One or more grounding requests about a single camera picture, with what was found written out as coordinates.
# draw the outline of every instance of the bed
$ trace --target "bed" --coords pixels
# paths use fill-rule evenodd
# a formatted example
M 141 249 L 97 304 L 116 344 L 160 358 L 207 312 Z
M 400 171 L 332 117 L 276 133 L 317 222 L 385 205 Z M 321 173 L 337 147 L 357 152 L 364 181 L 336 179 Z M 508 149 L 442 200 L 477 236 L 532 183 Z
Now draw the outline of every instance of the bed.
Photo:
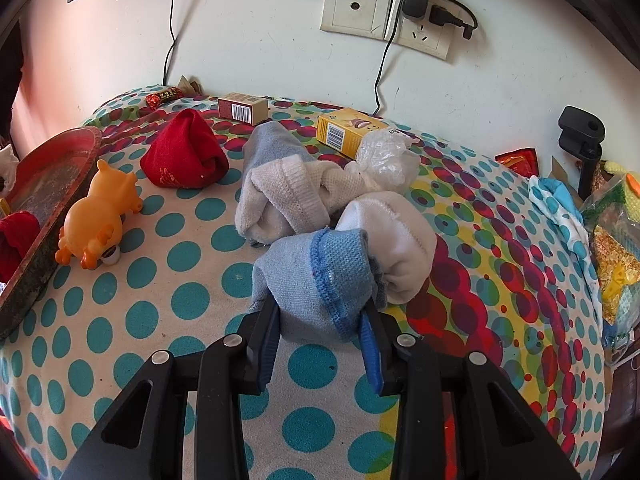
M 102 131 L 100 156 L 138 176 L 143 209 L 125 218 L 120 261 L 93 271 L 77 260 L 59 267 L 0 342 L 0 407 L 42 478 L 60 478 L 155 350 L 182 355 L 234 332 L 252 292 L 252 263 L 266 250 L 234 227 L 252 127 L 221 120 L 208 96 L 146 108 L 145 95 L 159 89 L 119 95 L 85 123 Z M 318 116 L 334 106 L 269 104 L 271 119 L 309 153 L 347 163 L 316 140 Z M 203 190 L 159 189 L 140 170 L 140 157 L 185 108 L 201 112 L 231 168 Z M 430 278 L 414 300 L 389 305 L 388 313 L 438 351 L 485 352 L 588 480 L 604 416 L 603 354 L 575 255 L 529 201 L 526 180 L 474 149 L 387 122 L 415 136 L 422 164 L 405 196 L 438 236 Z M 185 478 L 193 469 L 195 409 L 190 398 Z M 372 392 L 356 340 L 281 342 L 267 391 L 242 397 L 241 413 L 251 478 L 388 478 L 398 400 Z

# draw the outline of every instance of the toy wheel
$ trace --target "toy wheel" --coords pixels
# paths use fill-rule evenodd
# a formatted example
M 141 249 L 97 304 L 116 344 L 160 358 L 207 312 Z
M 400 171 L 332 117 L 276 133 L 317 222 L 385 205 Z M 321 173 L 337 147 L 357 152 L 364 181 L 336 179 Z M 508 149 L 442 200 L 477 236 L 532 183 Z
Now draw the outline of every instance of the toy wheel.
M 114 265 L 120 259 L 120 247 L 113 246 L 111 249 L 107 250 L 100 259 L 105 265 Z

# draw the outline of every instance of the plastic bag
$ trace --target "plastic bag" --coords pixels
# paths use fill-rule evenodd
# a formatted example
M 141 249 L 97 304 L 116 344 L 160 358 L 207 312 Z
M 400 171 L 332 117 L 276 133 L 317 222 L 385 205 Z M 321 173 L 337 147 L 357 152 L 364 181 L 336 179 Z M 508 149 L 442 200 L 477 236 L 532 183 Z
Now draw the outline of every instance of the plastic bag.
M 344 169 L 363 176 L 372 190 L 402 194 L 420 171 L 420 155 L 409 150 L 413 142 L 395 128 L 374 130 L 362 138 L 356 160 Z
M 625 185 L 625 175 L 615 175 L 588 197 L 580 208 L 584 226 L 589 233 L 594 262 L 602 287 L 604 310 L 607 309 L 607 296 L 610 296 L 610 291 L 607 290 L 609 287 L 603 283 L 603 274 L 608 273 L 610 283 L 614 280 L 612 275 L 622 269 L 614 268 L 613 272 L 609 272 L 611 269 L 607 270 L 602 267 L 602 247 L 596 247 L 596 238 L 598 238 L 596 233 L 600 235 L 600 238 L 602 236 L 613 238 L 616 243 L 622 246 L 625 253 L 640 261 L 640 224 L 629 218 L 625 202 Z M 605 320 L 602 345 L 604 348 L 611 348 L 614 352 L 616 349 L 622 348 L 622 352 L 618 354 L 621 356 L 624 353 L 624 348 L 628 346 L 629 331 L 640 322 L 640 282 L 631 285 L 623 284 L 622 287 L 618 285 L 616 297 L 619 300 L 617 301 L 615 319 L 613 323 Z

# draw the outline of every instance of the black mount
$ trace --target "black mount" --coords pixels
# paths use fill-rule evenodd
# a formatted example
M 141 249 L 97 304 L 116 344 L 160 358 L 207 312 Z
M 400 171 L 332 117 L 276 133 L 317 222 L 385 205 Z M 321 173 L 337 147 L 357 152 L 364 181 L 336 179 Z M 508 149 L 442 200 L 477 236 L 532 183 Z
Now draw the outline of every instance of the black mount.
M 197 391 L 195 479 L 248 480 L 239 394 L 271 380 L 280 338 L 269 297 L 237 334 L 203 352 L 155 352 L 124 387 L 72 458 L 63 480 L 179 480 L 188 392 Z M 450 392 L 459 480 L 578 480 L 542 422 L 487 357 L 437 354 L 369 300 L 360 344 L 372 387 L 400 395 L 392 480 L 444 480 L 442 393 Z
M 558 126 L 562 129 L 558 144 L 567 153 L 582 161 L 578 195 L 585 200 L 591 194 L 593 173 L 602 158 L 600 143 L 604 140 L 604 124 L 595 115 L 567 106 Z

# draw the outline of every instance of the wall switch plate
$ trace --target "wall switch plate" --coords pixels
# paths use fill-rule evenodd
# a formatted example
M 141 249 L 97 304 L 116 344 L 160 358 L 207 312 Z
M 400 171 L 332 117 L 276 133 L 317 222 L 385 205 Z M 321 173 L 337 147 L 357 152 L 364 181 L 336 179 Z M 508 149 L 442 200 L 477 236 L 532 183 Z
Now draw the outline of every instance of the wall switch plate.
M 393 30 L 393 20 L 396 17 L 399 3 L 400 0 L 394 1 L 385 37 L 387 41 L 391 36 L 391 31 Z M 414 20 L 409 20 L 402 16 L 402 14 L 400 15 L 394 43 L 446 60 L 453 34 L 458 30 L 458 28 L 450 23 L 447 23 L 444 27 L 439 27 L 430 23 L 429 14 L 431 13 L 431 7 L 433 4 L 444 7 L 456 17 L 460 16 L 460 8 L 456 4 L 448 2 L 447 0 L 429 0 L 427 13 L 420 21 L 416 22 Z
M 383 40 L 391 0 L 324 0 L 320 30 Z

